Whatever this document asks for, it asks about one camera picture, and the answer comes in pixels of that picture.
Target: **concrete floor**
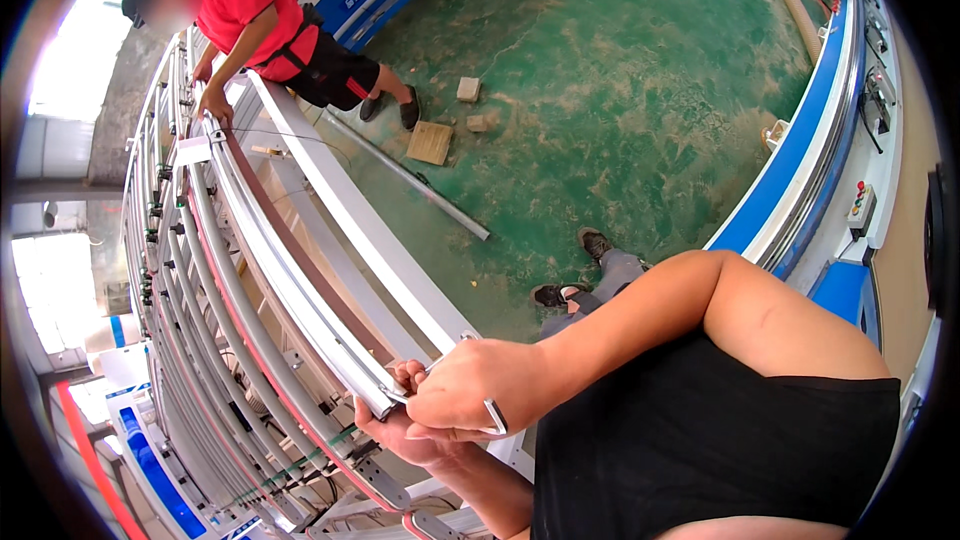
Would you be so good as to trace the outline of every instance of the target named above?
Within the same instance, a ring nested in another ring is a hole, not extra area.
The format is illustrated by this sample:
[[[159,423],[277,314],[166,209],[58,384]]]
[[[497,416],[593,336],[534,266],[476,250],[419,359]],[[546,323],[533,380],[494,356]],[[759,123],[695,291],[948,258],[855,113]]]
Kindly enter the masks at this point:
[[[596,282],[579,227],[654,262],[702,246],[769,155],[762,126],[790,119],[812,69],[783,0],[413,0],[366,54],[417,87],[426,121],[454,127],[447,161],[404,157],[392,99],[370,124],[342,117],[492,236],[320,134],[467,319],[520,342],[553,315],[529,303],[534,285]],[[482,79],[477,103],[456,100],[462,76]],[[468,115],[489,131],[468,131]]]

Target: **wooden block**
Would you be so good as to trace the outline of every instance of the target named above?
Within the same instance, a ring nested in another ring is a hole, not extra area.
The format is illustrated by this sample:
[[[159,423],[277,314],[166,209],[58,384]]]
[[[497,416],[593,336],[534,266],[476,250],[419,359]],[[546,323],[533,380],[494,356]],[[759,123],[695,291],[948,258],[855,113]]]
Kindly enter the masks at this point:
[[[447,151],[450,150],[450,136],[453,128],[449,125],[417,121],[414,135],[407,146],[407,156],[417,161],[424,161],[434,165],[443,165],[447,161]]]
[[[477,102],[480,96],[480,78],[479,77],[461,77],[460,86],[457,88],[457,101]]]
[[[466,117],[466,129],[471,132],[486,132],[487,122],[482,114],[470,114]]]

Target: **black shorts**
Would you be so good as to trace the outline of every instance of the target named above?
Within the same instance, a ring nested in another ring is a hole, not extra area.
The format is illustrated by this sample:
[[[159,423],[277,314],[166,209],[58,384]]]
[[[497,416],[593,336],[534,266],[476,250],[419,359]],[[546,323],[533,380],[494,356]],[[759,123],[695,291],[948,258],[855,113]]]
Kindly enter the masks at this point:
[[[350,52],[320,29],[307,68],[283,85],[310,104],[332,104],[341,111],[350,111],[374,90],[379,76],[377,61]]]

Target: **forearm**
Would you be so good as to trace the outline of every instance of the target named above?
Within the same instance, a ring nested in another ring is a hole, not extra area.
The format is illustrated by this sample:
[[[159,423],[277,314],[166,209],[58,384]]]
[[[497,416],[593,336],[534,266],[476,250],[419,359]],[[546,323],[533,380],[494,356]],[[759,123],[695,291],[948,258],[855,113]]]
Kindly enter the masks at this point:
[[[236,43],[234,43],[233,50],[230,51],[230,54],[226,55],[222,64],[213,72],[213,76],[210,78],[210,84],[220,86],[221,88],[226,85],[227,82],[240,71],[240,68],[250,60],[257,49],[260,48],[260,45],[267,39],[270,32],[274,31],[277,27],[277,22],[277,9],[271,4],[240,32],[240,37],[237,38]]]
[[[729,258],[736,256],[703,250],[668,258],[589,317],[539,342],[556,404],[700,325]]]
[[[467,502],[497,538],[530,527],[533,484],[473,442],[458,445],[450,459],[426,470]]]
[[[199,55],[199,63],[213,63],[213,59],[220,54],[220,49],[213,45],[213,42],[208,42],[206,48],[203,49],[203,53]]]

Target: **black shoe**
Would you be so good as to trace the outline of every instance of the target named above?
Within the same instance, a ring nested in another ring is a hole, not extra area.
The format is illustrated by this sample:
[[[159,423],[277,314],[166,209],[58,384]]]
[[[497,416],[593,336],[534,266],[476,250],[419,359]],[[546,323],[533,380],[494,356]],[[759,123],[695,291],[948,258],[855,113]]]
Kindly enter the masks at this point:
[[[383,102],[383,92],[377,98],[364,98],[360,104],[360,121],[366,122],[372,120],[380,110],[380,103]]]
[[[586,251],[586,254],[593,257],[597,263],[600,262],[600,258],[603,257],[604,253],[614,247],[606,235],[601,234],[592,227],[580,228],[580,231],[577,232],[577,242],[580,243],[580,247]]]
[[[400,122],[403,124],[403,129],[412,132],[420,120],[420,102],[417,101],[417,89],[410,84],[407,84],[407,88],[410,89],[410,96],[414,99],[400,105]]]
[[[587,287],[582,283],[541,283],[530,290],[530,300],[541,307],[562,307],[567,304],[567,299],[560,292],[568,286],[586,292]]]

